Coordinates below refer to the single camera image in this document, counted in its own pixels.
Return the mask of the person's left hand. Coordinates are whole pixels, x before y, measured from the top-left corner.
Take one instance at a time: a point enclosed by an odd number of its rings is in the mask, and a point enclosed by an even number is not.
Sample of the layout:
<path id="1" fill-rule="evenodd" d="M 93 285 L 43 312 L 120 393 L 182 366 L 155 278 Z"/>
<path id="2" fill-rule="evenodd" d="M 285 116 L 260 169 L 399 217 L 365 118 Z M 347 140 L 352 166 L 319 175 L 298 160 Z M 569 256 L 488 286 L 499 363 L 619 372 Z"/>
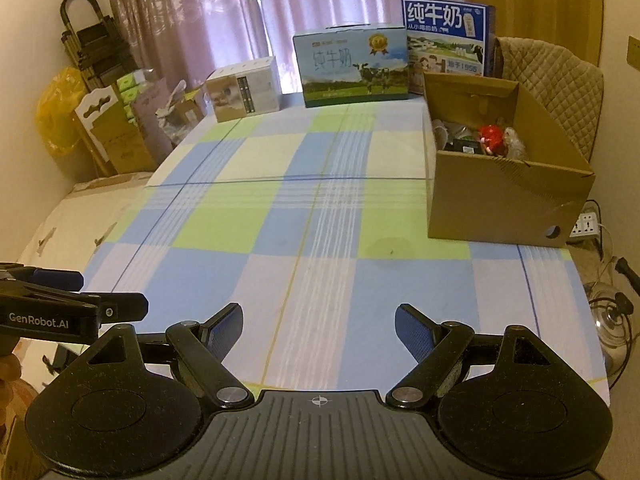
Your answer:
<path id="1" fill-rule="evenodd" d="M 13 399 L 12 385 L 22 376 L 21 362 L 10 353 L 0 358 L 0 408 L 5 410 Z"/>

